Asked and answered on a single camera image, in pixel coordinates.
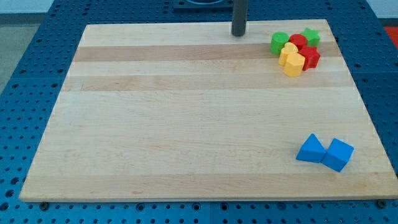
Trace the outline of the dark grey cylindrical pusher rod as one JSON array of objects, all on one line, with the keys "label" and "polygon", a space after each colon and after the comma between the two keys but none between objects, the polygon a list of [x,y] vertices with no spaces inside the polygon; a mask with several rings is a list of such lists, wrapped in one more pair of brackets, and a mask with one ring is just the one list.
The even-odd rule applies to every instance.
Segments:
[{"label": "dark grey cylindrical pusher rod", "polygon": [[248,6],[248,0],[234,0],[231,22],[231,34],[233,36],[241,37],[246,33]]}]

